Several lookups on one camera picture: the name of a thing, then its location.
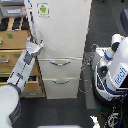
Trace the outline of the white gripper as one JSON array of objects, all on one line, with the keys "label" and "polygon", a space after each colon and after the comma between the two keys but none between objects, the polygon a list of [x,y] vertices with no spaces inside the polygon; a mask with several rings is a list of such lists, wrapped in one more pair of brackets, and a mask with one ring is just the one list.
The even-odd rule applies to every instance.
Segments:
[{"label": "white gripper", "polygon": [[38,45],[34,43],[30,43],[30,42],[31,42],[31,37],[27,37],[26,38],[26,50],[32,56],[38,56],[41,49],[44,48],[44,41],[41,40]]}]

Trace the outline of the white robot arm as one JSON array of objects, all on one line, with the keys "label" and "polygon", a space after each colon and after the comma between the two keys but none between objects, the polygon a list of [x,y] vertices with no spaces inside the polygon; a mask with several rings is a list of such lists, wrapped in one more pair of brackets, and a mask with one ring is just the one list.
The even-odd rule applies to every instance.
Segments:
[{"label": "white robot arm", "polygon": [[12,124],[20,116],[20,94],[25,89],[35,63],[35,57],[43,48],[43,41],[32,42],[28,37],[26,49],[21,53],[7,83],[0,87],[0,128],[12,128]]}]

